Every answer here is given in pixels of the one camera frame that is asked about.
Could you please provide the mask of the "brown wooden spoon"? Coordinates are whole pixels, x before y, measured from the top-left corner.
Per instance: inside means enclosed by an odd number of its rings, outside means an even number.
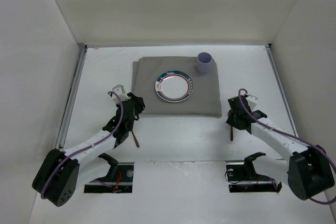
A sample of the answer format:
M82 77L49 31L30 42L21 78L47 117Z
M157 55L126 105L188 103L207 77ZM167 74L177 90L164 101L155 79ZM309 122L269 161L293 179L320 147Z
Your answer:
M232 111L229 110L229 111L228 111L228 118L229 118L229 116L231 115L231 113L232 113ZM233 142L233 140L234 140L234 131L233 131L233 127L230 126L230 141Z

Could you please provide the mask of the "grey cloth napkin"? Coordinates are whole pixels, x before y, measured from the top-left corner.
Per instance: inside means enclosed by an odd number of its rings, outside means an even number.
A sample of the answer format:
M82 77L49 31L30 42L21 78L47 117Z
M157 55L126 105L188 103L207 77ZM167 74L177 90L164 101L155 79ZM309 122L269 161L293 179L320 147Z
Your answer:
M142 57L133 62L131 91L148 116L222 116L217 64L197 71L195 57Z

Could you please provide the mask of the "brown wooden fork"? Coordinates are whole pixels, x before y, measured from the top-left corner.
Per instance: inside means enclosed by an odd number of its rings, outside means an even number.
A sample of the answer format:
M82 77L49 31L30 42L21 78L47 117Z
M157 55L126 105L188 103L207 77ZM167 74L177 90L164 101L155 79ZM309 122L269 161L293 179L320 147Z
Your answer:
M138 139L137 139L137 137L136 137L134 131L132 130L131 133L132 133L133 139L134 139L134 141L135 141L136 147L137 147L137 148L140 148L139 141L138 141Z

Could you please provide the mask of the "white plate with coloured rim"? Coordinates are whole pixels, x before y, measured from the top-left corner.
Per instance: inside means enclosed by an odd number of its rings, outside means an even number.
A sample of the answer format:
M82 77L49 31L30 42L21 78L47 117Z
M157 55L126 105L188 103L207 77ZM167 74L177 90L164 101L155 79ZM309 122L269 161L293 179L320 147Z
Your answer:
M192 78L185 72L169 70L158 76L154 88L156 94L162 100L179 103L191 96L194 83Z

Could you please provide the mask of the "lilac cup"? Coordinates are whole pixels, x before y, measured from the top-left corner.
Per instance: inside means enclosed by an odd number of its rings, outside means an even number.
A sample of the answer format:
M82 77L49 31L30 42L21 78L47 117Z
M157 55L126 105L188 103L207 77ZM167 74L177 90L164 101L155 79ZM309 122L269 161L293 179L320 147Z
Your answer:
M197 55L197 71L200 74L206 74L209 72L212 65L213 57L207 52L201 52Z

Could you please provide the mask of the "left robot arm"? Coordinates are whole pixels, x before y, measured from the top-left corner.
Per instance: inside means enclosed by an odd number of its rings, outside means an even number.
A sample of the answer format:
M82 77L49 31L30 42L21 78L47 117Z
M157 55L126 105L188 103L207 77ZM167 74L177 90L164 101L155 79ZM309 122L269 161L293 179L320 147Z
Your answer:
M94 181L108 186L109 181L121 179L119 162L107 152L129 137L145 103L131 92L110 91L109 96L116 99L116 114L94 137L67 150L54 148L46 155L32 183L41 199L60 207L83 184Z

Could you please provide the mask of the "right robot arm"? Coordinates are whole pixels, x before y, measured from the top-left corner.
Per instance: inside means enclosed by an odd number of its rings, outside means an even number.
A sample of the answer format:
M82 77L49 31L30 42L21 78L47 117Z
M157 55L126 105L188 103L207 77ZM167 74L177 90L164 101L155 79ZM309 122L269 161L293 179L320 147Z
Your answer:
M226 123L233 129L246 131L262 140L281 159L257 152L244 158L237 168L227 165L230 183L241 183L268 177L289 186L292 193L301 200L311 200L319 205L331 205L330 201L314 199L315 195L335 186L333 175L335 163L319 145L313 145L297 136L283 132L268 116L254 110L257 98L247 93L229 98L230 112Z

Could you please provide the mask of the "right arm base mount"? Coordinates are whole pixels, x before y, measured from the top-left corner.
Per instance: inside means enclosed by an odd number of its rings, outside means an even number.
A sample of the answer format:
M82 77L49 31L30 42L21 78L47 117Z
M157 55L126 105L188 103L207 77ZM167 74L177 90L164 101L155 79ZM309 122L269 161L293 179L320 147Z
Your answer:
M257 152L247 156L243 161L226 163L225 179L230 193L279 193L281 191L281 182L257 174L255 171L253 161L265 156L265 153Z

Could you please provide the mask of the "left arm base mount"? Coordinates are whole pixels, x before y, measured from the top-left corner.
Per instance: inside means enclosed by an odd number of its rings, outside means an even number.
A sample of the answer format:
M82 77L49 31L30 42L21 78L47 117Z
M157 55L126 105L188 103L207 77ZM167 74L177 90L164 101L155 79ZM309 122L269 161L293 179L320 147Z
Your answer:
M85 184L85 194L130 194L133 191L134 163L119 163L112 156L103 153L98 161L109 165L103 177Z

